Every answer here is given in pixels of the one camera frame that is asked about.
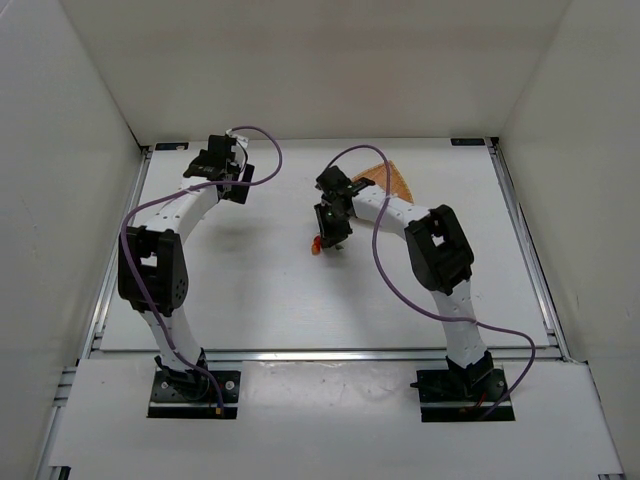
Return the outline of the woven bamboo fruit bowl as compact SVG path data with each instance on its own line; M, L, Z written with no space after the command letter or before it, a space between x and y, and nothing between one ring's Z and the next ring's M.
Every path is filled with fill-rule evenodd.
M398 168L393 161L389 161L390 173L390 193L404 201L413 203L414 199L408 184L401 175ZM372 166L352 177L353 181L357 181L361 178L367 178L372 180L376 185L380 186L383 190L387 188L387 168L384 162Z

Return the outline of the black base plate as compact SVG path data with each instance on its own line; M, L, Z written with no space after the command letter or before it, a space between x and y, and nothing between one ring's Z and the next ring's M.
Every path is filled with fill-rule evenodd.
M448 370L418 370L410 386L418 391L422 423L515 420L510 398L498 402L508 390L503 369L494 369L470 391Z
M235 420L241 390L239 370L212 370L217 391L208 377L178 378L157 369L151 387L147 417L151 419Z

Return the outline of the left aluminium rail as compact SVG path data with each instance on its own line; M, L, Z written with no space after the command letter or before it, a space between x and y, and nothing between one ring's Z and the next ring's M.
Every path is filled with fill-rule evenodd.
M89 316L84 328L84 336L74 363L65 366L58 380L49 418L45 427L45 436L40 453L34 479L67 479L71 468L68 466L50 466L49 460L55 444L57 431L62 421L66 403L71 393L72 385L79 363L91 356L92 348L97 340L103 336L106 315L116 284L116 264L118 256L117 241L114 241L108 257L105 271L101 276L101 283L95 299L91 304Z

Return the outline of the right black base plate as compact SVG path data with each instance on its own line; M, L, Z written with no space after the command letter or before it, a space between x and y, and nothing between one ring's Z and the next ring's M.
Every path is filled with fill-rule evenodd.
M410 386L418 391L422 423L515 420L510 398L498 402L508 390L503 369L494 369L470 391L448 370L418 370Z

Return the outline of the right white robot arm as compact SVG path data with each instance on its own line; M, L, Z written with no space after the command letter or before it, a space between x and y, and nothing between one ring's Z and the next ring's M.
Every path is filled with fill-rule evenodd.
M451 381L467 395L475 392L494 364L470 298L474 254L454 211L388 195L373 180L353 181L336 166L317 177L316 188L322 192L314 210L323 248L348 238L352 218L370 221L406 242L414 277L431 293L444 328Z

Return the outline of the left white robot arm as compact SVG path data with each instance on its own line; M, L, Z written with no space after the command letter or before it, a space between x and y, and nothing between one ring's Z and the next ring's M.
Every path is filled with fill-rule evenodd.
M250 182L254 167L237 155L247 157L247 145L232 130L211 135L183 173L177 194L162 200L146 223L126 225L119 240L118 294L150 327L165 382L189 402L222 405L224 384L209 371L186 318L189 278L183 243L220 201L246 202L249 187L238 183Z

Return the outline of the fake cherry sprig with leaves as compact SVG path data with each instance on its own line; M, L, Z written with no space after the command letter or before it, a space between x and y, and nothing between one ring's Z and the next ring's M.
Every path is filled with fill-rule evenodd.
M329 250L334 250L334 251L340 251L340 250L343 250L343 249L344 249L344 247L343 247L342 244L336 244L336 245L333 245L333 246L329 247ZM320 235L316 235L313 238L310 250L311 250L311 254L313 256L318 256L324 250L326 250L326 247L323 245L322 237Z

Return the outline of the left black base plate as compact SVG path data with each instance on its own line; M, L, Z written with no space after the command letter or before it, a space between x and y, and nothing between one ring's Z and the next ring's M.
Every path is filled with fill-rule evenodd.
M157 369L151 387L147 417L151 419L235 420L241 390L239 370L212 370L217 391L208 377L178 378Z

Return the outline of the front aluminium rail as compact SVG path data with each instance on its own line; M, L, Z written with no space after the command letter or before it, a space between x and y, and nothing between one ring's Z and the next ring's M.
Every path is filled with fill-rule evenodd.
M94 349L89 358L125 358L133 355L155 356L153 350L102 350ZM210 362L341 362L341 361L441 361L444 349L392 349L392 350L205 350ZM491 351L494 360L526 361L529 348L497 348ZM558 347L536 349L535 360L563 360Z

